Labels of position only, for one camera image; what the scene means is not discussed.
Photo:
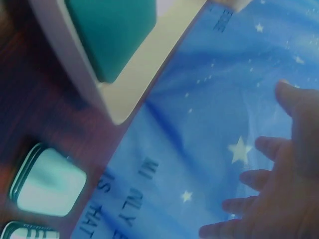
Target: blue cloth with stars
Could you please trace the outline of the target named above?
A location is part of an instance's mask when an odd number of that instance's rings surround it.
[[[255,0],[233,15],[206,4],[135,116],[72,234],[74,239],[196,239],[231,218],[239,182],[272,168],[260,135],[291,137],[280,78],[318,88],[319,2]],[[229,22],[218,23],[222,15]]]

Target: hand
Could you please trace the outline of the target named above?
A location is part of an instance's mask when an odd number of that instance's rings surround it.
[[[319,92],[280,81],[276,97],[293,119],[292,139],[256,140],[273,170],[247,171],[240,180],[260,194],[224,201],[223,210],[242,219],[203,226],[201,238],[319,238]]]

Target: star print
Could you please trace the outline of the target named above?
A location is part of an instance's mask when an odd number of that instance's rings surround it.
[[[189,193],[188,191],[185,191],[184,194],[181,196],[183,198],[183,202],[191,201],[191,196],[193,193]]]
[[[304,65],[305,61],[301,59],[299,56],[295,56],[294,59],[296,60],[297,63]]]
[[[260,23],[258,25],[256,25],[255,28],[257,29],[257,32],[262,33],[264,31],[264,27]]]
[[[252,149],[251,146],[247,146],[244,144],[242,136],[240,136],[237,144],[232,144],[228,146],[228,150],[232,151],[234,156],[231,163],[234,163],[238,160],[244,162],[244,164],[248,164],[247,153]]]

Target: wooden table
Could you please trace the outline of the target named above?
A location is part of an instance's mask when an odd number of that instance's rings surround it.
[[[45,224],[60,231],[61,238],[70,238],[133,115],[114,126],[86,104],[53,54],[27,0],[0,0],[0,224],[12,220]],[[7,199],[21,155],[33,140],[70,155],[87,173],[83,193],[63,218],[20,211]]]

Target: green square container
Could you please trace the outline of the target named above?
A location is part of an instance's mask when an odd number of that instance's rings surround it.
[[[100,82],[116,80],[156,24],[156,0],[65,0],[65,3]]]

